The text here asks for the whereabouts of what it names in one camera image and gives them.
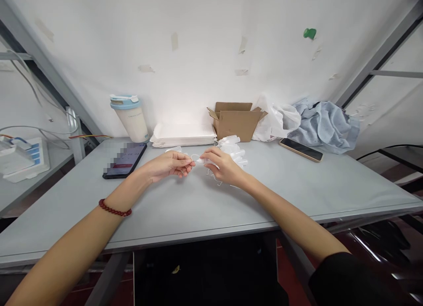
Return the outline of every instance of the orange wire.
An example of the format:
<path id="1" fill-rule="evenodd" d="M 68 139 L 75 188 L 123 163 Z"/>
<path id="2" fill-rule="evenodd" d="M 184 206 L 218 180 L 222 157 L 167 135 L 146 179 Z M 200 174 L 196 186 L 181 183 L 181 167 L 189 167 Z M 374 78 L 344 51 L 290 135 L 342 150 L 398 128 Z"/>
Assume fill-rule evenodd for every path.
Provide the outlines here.
<path id="1" fill-rule="evenodd" d="M 109 135 L 76 135 L 76 136 L 69 136 L 69 138 L 86 138 L 86 137 L 108 137 L 113 138 Z"/>

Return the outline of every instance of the stack of white paper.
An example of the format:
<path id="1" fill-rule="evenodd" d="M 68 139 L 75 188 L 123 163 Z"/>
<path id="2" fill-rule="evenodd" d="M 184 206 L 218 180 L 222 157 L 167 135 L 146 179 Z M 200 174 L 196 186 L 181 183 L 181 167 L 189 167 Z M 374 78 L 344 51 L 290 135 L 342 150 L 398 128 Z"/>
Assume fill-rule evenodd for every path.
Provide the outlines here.
<path id="1" fill-rule="evenodd" d="M 150 141 L 154 147 L 207 145 L 216 141 L 211 124 L 163 124 L 154 128 Z"/>

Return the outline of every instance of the black sleeve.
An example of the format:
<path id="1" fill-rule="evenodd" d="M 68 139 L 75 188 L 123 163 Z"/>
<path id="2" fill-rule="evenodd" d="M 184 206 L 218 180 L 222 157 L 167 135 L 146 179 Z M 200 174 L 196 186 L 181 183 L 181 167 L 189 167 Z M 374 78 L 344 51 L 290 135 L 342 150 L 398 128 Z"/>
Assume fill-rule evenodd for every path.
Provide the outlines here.
<path id="1" fill-rule="evenodd" d="M 399 305 L 377 276 L 346 252 L 325 258 L 308 285 L 319 306 Z"/>

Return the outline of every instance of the water bottle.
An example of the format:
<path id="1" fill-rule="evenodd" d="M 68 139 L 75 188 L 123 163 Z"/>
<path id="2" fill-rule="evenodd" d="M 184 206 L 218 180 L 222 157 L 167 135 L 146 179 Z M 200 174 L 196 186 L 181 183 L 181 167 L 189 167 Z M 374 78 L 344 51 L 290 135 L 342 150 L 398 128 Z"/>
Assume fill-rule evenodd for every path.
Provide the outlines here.
<path id="1" fill-rule="evenodd" d="M 110 95 L 110 106 L 116 111 L 131 141 L 147 142 L 150 137 L 141 109 L 141 102 L 134 95 Z"/>

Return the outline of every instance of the phone screen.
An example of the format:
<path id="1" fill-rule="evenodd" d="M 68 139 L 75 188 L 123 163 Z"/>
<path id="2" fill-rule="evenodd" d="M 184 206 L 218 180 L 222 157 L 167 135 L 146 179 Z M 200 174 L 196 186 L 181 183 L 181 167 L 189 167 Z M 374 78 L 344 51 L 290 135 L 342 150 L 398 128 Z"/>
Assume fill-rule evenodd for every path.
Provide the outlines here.
<path id="1" fill-rule="evenodd" d="M 111 164 L 107 170 L 106 178 L 116 175 L 128 175 L 132 169 L 138 164 L 139 157 L 145 151 L 145 144 L 128 144 L 119 158 L 115 158 L 115 163 Z"/>
<path id="2" fill-rule="evenodd" d="M 286 145 L 294 150 L 297 150 L 300 153 L 313 157 L 314 159 L 317 159 L 317 160 L 321 160 L 323 157 L 323 154 L 321 152 L 318 152 L 315 149 L 311 149 L 310 147 L 307 147 L 305 145 L 292 141 L 289 138 L 283 138 L 281 140 L 281 144 Z"/>

